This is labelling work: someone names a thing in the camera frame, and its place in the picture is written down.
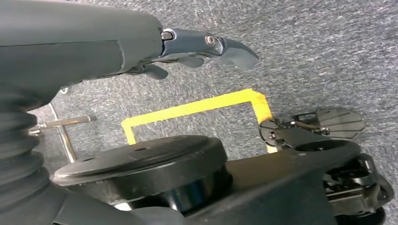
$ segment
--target gray robot arm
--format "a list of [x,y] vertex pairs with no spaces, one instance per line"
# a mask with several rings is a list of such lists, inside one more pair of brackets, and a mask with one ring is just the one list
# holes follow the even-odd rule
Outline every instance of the gray robot arm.
[[55,186],[31,150],[27,112],[61,87],[122,73],[167,72],[153,62],[198,67],[219,58],[251,69],[243,44],[206,32],[163,29],[153,16],[55,0],[0,0],[0,223],[5,225],[149,224],[139,215]]

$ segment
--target yellow tape line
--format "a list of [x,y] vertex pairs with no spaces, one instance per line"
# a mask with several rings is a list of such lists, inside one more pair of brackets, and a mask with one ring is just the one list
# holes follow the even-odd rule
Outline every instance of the yellow tape line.
[[245,89],[230,94],[220,95],[184,105],[171,107],[168,109],[159,110],[156,112],[150,112],[144,115],[127,118],[122,121],[122,127],[126,134],[128,143],[135,144],[136,139],[132,130],[132,128],[135,126],[223,108],[231,105],[237,105],[245,102],[252,103],[258,123],[261,123],[263,120],[272,117],[265,96],[259,92],[254,91],[253,89]]

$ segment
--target gray carpet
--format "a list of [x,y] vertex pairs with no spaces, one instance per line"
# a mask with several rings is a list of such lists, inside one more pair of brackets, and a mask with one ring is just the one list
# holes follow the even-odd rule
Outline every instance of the gray carpet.
[[[398,181],[398,5],[392,0],[89,0],[151,13],[165,27],[207,30],[249,45],[261,57],[240,72],[213,62],[200,69],[164,65],[167,80],[121,75],[84,82],[58,95],[60,118],[95,115],[98,121],[68,127],[78,155],[126,144],[120,125],[144,113],[253,88],[267,96],[272,113],[286,115],[340,106],[366,118],[358,142],[380,172]],[[34,112],[52,119],[48,106]],[[231,159],[263,154],[249,104],[135,127],[138,141],[177,134],[223,140]],[[50,171],[65,165],[55,130],[37,148]],[[388,225],[398,225],[398,202],[388,205]]]

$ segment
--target black disc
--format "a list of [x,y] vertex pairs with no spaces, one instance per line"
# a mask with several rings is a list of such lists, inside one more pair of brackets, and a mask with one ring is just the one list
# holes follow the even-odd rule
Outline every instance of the black disc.
[[115,203],[187,185],[219,171],[226,161],[219,139],[176,136],[80,159],[56,171],[53,182]]
[[365,129],[365,122],[359,113],[331,108],[316,111],[320,127],[329,130],[328,137],[334,139],[353,139]]
[[279,128],[278,122],[275,119],[267,119],[260,123],[260,135],[267,145],[275,147],[275,140],[272,138],[274,129]]

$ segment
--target screw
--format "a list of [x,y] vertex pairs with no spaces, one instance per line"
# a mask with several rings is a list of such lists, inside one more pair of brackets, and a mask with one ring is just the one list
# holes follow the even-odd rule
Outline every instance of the screw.
[[205,37],[205,40],[206,40],[206,43],[207,43],[209,46],[214,46],[214,44],[215,44],[215,38],[214,38],[213,36],[207,35],[207,36]]
[[171,39],[173,39],[173,34],[168,32],[168,31],[162,32],[161,36],[162,36],[162,40],[171,40]]
[[275,140],[276,139],[275,132],[270,132],[268,138],[270,138],[271,140]]

